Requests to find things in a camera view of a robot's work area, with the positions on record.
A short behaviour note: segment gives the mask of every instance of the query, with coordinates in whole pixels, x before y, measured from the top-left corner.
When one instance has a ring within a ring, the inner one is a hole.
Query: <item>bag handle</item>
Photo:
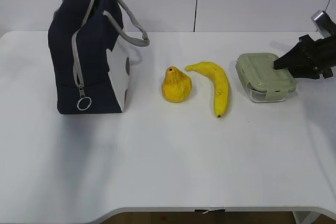
[[[133,26],[135,26],[142,33],[142,39],[133,38],[125,34],[124,31],[119,26],[119,24],[117,23],[117,21],[112,17],[112,15],[107,10],[103,11],[103,15],[108,18],[111,25],[117,30],[118,34],[122,38],[124,38],[124,40],[138,47],[148,46],[149,38],[148,38],[147,32],[143,29],[143,27],[137,21],[137,19],[135,18],[131,10],[127,7],[125,2],[123,0],[117,0],[117,2],[121,5],[121,7],[126,11],[127,15],[130,17]]]

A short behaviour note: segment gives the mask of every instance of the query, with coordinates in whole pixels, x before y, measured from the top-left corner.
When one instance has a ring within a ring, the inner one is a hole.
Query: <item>glass food container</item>
[[[236,69],[242,85],[254,102],[281,102],[296,89],[296,80],[287,69],[275,70],[275,54],[263,52],[240,55]]]

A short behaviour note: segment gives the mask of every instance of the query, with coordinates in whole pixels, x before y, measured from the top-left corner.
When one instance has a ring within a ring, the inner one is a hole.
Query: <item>pear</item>
[[[177,67],[171,66],[166,71],[162,83],[162,94],[169,102],[182,102],[193,88],[191,79]]]

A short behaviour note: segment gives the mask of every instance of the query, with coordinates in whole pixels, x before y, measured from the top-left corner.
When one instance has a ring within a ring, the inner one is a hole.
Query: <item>banana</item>
[[[214,112],[220,118],[225,114],[229,100],[229,81],[219,65],[202,61],[185,67],[186,71],[196,71],[212,80],[215,86]]]

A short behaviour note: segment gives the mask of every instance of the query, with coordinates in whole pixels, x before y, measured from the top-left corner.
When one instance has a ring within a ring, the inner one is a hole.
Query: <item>lunch bag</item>
[[[142,32],[142,39],[124,33],[119,4]],[[48,31],[58,111],[122,112],[130,70],[126,44],[146,47],[149,42],[122,0],[64,0]]]

